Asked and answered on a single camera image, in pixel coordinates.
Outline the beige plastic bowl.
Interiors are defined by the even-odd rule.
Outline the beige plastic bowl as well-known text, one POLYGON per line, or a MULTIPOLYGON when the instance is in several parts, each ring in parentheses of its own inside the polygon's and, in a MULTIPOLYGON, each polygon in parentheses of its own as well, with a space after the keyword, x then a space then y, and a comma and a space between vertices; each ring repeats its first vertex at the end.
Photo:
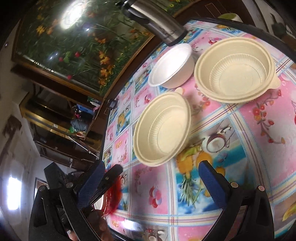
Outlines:
POLYGON ((138 161, 160 166, 177 156, 189 141, 191 108, 177 92, 156 97, 142 112, 133 133, 133 151, 138 161))
POLYGON ((197 87, 223 103, 245 103, 280 87, 275 63, 259 42, 243 37, 221 40, 207 49, 194 69, 197 87))

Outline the white paper bowl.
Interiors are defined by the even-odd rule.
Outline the white paper bowl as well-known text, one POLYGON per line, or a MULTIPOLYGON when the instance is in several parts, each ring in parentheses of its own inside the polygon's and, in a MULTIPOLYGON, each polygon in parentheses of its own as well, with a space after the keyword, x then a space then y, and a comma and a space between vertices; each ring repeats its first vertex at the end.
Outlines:
POLYGON ((158 60, 149 74, 148 84, 151 87, 177 88, 191 77, 194 66, 192 47, 186 43, 178 44, 158 60))

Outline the wooden counter cabinet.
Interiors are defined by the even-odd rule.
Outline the wooden counter cabinet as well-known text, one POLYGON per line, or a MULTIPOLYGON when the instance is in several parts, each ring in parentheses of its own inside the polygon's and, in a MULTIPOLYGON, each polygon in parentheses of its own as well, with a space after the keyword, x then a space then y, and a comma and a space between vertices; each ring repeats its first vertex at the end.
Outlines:
POLYGON ((30 124, 40 155, 87 170, 99 158, 101 149, 102 134, 94 128, 99 101, 21 65, 12 72, 29 82, 19 108, 30 124))

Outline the small black table device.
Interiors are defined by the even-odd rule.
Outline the small black table device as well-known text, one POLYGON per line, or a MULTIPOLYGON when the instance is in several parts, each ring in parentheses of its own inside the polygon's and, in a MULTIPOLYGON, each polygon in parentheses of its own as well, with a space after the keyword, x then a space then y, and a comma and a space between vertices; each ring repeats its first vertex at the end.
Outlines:
POLYGON ((107 101, 107 108, 109 108, 110 110, 113 110, 117 107, 117 104, 118 104, 117 99, 109 99, 107 101))

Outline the flower mural panel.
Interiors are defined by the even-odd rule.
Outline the flower mural panel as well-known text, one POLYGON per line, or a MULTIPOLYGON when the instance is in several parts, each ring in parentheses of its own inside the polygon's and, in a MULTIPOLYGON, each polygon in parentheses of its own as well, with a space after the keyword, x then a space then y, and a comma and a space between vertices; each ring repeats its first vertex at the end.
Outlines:
POLYGON ((103 99, 159 40, 116 1, 37 1, 21 19, 12 60, 56 83, 103 99))

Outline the steel thermos flask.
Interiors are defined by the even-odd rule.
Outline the steel thermos flask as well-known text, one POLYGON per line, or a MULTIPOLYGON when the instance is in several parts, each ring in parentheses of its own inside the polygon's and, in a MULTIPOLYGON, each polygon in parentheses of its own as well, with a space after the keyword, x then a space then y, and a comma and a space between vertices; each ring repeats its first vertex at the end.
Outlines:
POLYGON ((115 5, 126 17, 148 29, 169 47, 178 44, 188 33, 184 26, 151 1, 119 1, 115 5))

